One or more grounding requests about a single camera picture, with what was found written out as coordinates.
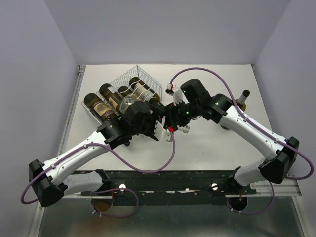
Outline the tall clear glass bottle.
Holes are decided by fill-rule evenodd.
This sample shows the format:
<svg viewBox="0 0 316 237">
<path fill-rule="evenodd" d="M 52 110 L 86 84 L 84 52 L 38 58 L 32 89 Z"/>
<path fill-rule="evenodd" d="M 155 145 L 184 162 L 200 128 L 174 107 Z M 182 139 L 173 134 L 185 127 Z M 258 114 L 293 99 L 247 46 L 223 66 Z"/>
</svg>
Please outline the tall clear glass bottle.
<svg viewBox="0 0 316 237">
<path fill-rule="evenodd" d="M 134 104 L 135 102 L 140 101 L 136 96 L 134 95 L 128 95 L 125 96 L 119 106 L 119 112 L 123 115 L 127 111 L 128 107 Z"/>
</svg>

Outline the dark green wine bottle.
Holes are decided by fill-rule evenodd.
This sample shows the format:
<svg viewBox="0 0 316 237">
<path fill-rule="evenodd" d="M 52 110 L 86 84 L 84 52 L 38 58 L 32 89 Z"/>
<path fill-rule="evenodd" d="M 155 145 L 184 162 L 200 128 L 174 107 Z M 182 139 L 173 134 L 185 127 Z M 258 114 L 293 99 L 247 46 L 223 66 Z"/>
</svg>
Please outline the dark green wine bottle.
<svg viewBox="0 0 316 237">
<path fill-rule="evenodd" d="M 127 86 L 121 86 L 119 89 L 118 89 L 118 92 L 123 96 L 123 97 L 126 97 L 126 96 L 129 96 L 133 93 L 133 91 L 131 89 L 129 89 Z"/>
</svg>

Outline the olive green wine bottle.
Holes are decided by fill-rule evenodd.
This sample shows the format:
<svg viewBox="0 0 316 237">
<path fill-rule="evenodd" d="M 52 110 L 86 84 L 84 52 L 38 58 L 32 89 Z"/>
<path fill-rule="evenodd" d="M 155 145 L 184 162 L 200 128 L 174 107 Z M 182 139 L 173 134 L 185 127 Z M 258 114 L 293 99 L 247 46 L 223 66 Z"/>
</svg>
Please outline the olive green wine bottle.
<svg viewBox="0 0 316 237">
<path fill-rule="evenodd" d="M 99 89 L 99 93 L 118 113 L 121 113 L 120 106 L 123 96 L 111 84 L 103 84 Z"/>
</svg>

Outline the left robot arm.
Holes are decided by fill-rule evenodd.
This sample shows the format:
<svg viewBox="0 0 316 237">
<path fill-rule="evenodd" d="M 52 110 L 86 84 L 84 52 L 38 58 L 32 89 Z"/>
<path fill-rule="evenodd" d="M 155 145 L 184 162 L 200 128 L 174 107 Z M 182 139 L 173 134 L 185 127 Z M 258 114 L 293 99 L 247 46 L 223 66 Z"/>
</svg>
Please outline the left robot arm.
<svg viewBox="0 0 316 237">
<path fill-rule="evenodd" d="M 28 187 L 33 189 L 42 207 L 52 206 L 68 194 L 85 191 L 106 194 L 109 182 L 99 172 L 78 176 L 73 172 L 99 155 L 128 144 L 135 135 L 143 134 L 157 140 L 157 128 L 164 127 L 161 124 L 164 116 L 164 106 L 159 103 L 136 101 L 127 105 L 125 112 L 106 119 L 75 147 L 44 162 L 32 161 Z"/>
</svg>

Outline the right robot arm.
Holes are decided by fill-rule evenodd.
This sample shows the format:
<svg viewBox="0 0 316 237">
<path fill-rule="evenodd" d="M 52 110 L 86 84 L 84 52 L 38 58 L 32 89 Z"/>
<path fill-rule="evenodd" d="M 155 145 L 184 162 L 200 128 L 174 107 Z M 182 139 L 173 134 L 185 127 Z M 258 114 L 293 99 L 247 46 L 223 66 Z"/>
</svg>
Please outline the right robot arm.
<svg viewBox="0 0 316 237">
<path fill-rule="evenodd" d="M 296 160 L 299 141 L 295 137 L 286 139 L 253 121 L 236 101 L 223 94 L 210 96 L 198 79 L 191 79 L 181 87 L 168 84 L 166 93 L 173 96 L 177 125 L 202 116 L 235 132 L 263 155 L 258 162 L 234 170 L 227 181 L 230 192 L 237 194 L 250 183 L 263 180 L 283 182 Z"/>
</svg>

